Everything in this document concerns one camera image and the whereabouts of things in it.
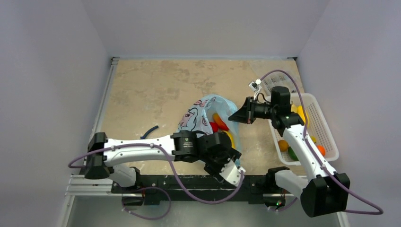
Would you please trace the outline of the red fake pepper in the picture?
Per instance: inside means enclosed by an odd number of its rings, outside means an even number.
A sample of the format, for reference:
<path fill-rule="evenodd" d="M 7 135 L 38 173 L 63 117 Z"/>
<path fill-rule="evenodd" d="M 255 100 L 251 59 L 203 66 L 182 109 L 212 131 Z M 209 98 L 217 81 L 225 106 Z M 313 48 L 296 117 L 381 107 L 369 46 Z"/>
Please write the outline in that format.
<path fill-rule="evenodd" d="M 209 122 L 209 124 L 210 124 L 210 126 L 211 126 L 211 128 L 212 128 L 212 132 L 213 132 L 213 133 L 219 131 L 219 127 L 218 127 L 218 125 L 217 125 L 215 122 Z"/>

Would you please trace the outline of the light blue printed plastic bag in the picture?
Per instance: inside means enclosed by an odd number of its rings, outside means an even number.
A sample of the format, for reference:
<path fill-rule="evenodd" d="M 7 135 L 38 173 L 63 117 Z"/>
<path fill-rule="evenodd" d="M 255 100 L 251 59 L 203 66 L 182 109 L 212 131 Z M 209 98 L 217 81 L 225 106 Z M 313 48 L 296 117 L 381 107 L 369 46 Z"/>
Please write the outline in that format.
<path fill-rule="evenodd" d="M 178 123 L 177 131 L 202 131 L 207 135 L 212 134 L 211 122 L 214 122 L 213 114 L 218 114 L 223 123 L 228 127 L 228 132 L 233 136 L 235 149 L 243 151 L 239 135 L 239 123 L 228 118 L 238 110 L 234 102 L 217 94 L 206 95 L 192 104 L 184 113 Z"/>

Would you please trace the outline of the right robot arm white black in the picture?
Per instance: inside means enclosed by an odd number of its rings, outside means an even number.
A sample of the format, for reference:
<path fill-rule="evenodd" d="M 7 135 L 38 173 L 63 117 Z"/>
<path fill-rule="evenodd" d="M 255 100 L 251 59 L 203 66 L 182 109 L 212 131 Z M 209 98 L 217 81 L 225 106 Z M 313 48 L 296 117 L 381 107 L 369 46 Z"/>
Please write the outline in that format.
<path fill-rule="evenodd" d="M 303 179 L 286 167 L 269 169 L 266 188 L 270 192 L 285 189 L 296 196 L 309 217 L 345 211 L 350 179 L 345 173 L 339 174 L 309 140 L 307 125 L 298 114 L 291 111 L 289 89 L 273 87 L 270 101 L 263 104 L 254 97 L 247 97 L 243 106 L 228 119 L 252 124 L 258 118 L 271 120 L 273 128 L 293 149 L 306 173 Z"/>

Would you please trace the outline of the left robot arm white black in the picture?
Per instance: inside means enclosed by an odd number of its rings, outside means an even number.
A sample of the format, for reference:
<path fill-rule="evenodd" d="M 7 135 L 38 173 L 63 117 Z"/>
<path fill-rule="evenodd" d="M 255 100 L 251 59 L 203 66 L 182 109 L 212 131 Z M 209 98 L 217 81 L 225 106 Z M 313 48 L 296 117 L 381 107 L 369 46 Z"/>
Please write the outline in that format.
<path fill-rule="evenodd" d="M 219 182 L 238 186 L 245 169 L 236 165 L 241 153 L 233 148 L 223 132 L 179 131 L 172 135 L 146 140 L 110 139 L 104 132 L 95 133 L 88 145 L 84 167 L 86 179 L 109 178 L 128 193 L 140 190 L 138 170 L 125 164 L 136 161 L 162 160 L 194 163 L 202 161 L 204 170 Z"/>

